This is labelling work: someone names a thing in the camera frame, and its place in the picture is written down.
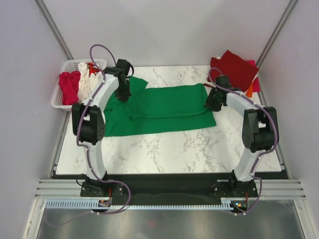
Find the green t-shirt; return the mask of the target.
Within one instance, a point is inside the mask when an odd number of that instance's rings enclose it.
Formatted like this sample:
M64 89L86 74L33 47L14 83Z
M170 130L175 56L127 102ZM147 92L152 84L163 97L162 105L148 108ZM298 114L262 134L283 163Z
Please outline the green t-shirt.
M203 84L147 88L144 79L130 79L131 97L121 102L112 95L104 109L106 137L187 131L215 127L205 108Z

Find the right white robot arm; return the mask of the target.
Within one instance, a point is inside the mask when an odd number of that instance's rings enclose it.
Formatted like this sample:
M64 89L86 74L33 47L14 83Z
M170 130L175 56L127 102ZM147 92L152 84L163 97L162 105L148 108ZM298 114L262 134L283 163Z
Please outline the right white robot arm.
M277 147L277 110L259 105L239 91L212 88L205 107L212 112L219 112L223 106L231 107L243 118L242 141L245 148L239 164L233 170L236 179L228 183L229 192L240 196L246 191L245 182L254 179L260 157Z

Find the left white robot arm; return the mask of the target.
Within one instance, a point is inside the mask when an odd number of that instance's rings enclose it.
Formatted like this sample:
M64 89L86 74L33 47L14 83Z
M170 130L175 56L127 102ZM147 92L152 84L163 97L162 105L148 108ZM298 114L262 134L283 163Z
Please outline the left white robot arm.
M99 196L109 192L109 183L105 181L107 170L103 163L102 139L106 132L104 108L112 95L121 102L127 102L131 96L129 72L133 66L107 67L102 71L103 78L83 103L72 106L72 128L76 144L83 147L86 154L86 176L95 180L92 190Z

